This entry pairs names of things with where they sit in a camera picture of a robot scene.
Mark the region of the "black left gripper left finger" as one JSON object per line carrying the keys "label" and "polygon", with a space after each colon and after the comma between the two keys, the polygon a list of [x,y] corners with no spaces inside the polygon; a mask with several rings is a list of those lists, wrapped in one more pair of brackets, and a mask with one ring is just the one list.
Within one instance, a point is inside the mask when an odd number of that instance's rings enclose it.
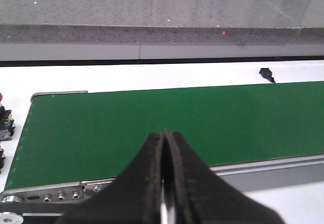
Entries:
{"label": "black left gripper left finger", "polygon": [[164,137],[149,133],[131,163],[100,193],[66,211],[57,223],[160,223]]}

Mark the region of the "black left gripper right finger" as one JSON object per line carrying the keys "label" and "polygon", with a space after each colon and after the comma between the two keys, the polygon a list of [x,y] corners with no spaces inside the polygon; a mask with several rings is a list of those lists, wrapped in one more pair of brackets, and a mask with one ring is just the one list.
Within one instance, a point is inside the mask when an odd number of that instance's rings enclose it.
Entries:
{"label": "black left gripper right finger", "polygon": [[284,222],[217,176],[177,131],[165,131],[164,188],[169,223]]}

